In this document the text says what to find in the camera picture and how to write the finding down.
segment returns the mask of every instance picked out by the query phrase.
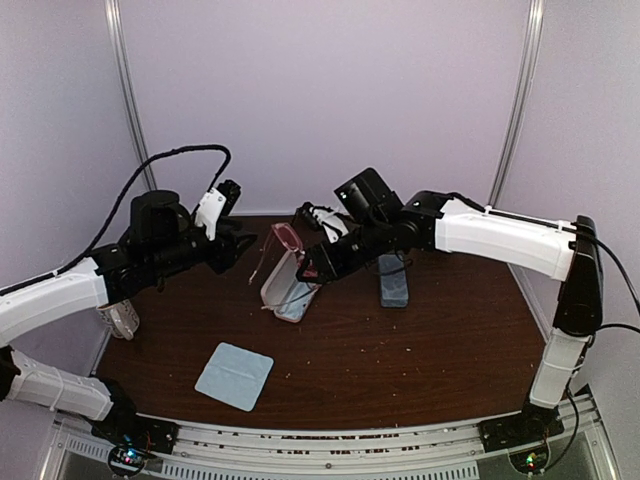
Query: eyeglasses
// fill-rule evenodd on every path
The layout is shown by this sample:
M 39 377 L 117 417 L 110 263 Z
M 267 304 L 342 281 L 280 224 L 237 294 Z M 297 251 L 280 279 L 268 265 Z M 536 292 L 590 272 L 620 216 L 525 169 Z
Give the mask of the eyeglasses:
M 264 245 L 262 246 L 262 256 L 258 261 L 258 266 L 251 274 L 251 277 L 249 277 L 249 285 L 251 285 L 253 279 L 262 267 L 262 264 L 267 257 L 267 252 L 273 246 L 274 238 L 277 238 L 284 248 L 296 255 L 298 266 L 302 264 L 302 261 L 304 260 L 304 244 L 302 243 L 302 240 L 300 240 L 300 237 L 298 236 L 296 231 L 288 223 L 274 223 L 273 225 L 271 225 L 269 234 L 267 235 L 267 238 L 264 241 Z M 313 277 L 317 275 L 317 272 L 313 270 L 313 267 L 310 267 L 306 271 L 306 275 Z

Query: dark brown tabletop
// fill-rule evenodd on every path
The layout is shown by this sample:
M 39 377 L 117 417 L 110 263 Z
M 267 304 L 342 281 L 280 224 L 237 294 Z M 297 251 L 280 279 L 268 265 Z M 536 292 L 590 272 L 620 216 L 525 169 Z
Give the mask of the dark brown tabletop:
M 544 342 L 506 265 L 413 252 L 408 308 L 382 308 L 379 278 L 362 270 L 323 287 L 291 324 L 260 309 L 280 247 L 247 285 L 278 220 L 244 219 L 261 236 L 224 275 L 199 266 L 162 294 L 139 294 L 135 340 L 112 339 L 98 374 L 117 380 L 142 413 L 242 427 L 410 426 L 521 407 Z M 221 342 L 274 359 L 252 412 L 194 390 Z

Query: metal corner post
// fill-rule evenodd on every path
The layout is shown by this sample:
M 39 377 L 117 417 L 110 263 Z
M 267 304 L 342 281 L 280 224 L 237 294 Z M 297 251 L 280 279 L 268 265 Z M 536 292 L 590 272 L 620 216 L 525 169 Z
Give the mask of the metal corner post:
M 105 8 L 107 14 L 107 26 L 111 36 L 113 52 L 116 57 L 120 86 L 122 88 L 122 96 L 127 112 L 127 123 L 129 124 L 129 131 L 131 133 L 131 139 L 133 141 L 136 156 L 138 157 L 138 162 L 142 164 L 147 160 L 147 158 L 149 158 L 149 154 L 144 141 L 142 124 L 140 123 L 138 107 L 136 105 L 135 95 L 133 92 L 133 84 L 131 83 L 127 49 L 124 43 L 124 33 L 122 30 L 122 21 L 120 19 L 120 1 L 105 0 Z M 158 188 L 151 167 L 145 168 L 143 172 L 143 179 L 148 190 L 156 190 Z
M 516 94 L 513 100 L 507 134 L 502 146 L 502 153 L 500 154 L 498 170 L 489 196 L 489 205 L 495 206 L 500 200 L 500 195 L 504 188 L 504 184 L 509 173 L 509 167 L 511 166 L 513 155 L 515 153 L 518 135 L 520 134 L 520 128 L 524 119 L 525 106 L 527 98 L 529 97 L 533 74 L 538 60 L 540 38 L 542 35 L 544 4 L 545 0 L 531 0 L 530 3 L 527 33 L 524 39 L 524 49 L 522 51 L 522 61 L 520 64 L 520 75 L 516 86 Z

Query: light blue square cloth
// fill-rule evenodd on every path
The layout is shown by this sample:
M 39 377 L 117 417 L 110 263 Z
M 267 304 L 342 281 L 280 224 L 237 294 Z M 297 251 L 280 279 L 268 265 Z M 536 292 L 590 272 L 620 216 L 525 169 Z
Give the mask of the light blue square cloth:
M 250 412 L 273 367 L 273 358 L 221 343 L 198 378 L 196 391 Z

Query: white wall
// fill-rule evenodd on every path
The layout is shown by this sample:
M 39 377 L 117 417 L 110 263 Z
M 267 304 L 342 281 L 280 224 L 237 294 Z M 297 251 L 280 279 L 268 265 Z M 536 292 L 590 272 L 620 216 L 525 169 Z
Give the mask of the white wall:
M 532 94 L 500 207 L 545 218 L 589 215 L 640 286 L 640 3 L 547 1 Z M 605 322 L 639 325 L 605 259 Z M 547 328 L 557 284 L 527 273 Z M 582 382 L 593 387 L 623 478 L 640 469 L 640 338 L 598 334 Z
M 136 163 L 103 3 L 3 1 L 1 7 L 3 286 L 79 253 Z M 125 211 L 110 240 L 126 222 Z M 84 312 L 25 335 L 13 346 L 86 374 L 102 336 L 95 313 Z M 32 478 L 51 420 L 44 408 L 0 403 L 3 479 Z
M 369 165 L 405 201 L 422 189 L 487 199 L 528 9 L 528 0 L 121 2 L 149 152 L 227 144 L 241 213 L 337 203 L 333 190 Z M 218 162 L 193 155 L 154 171 L 191 205 Z

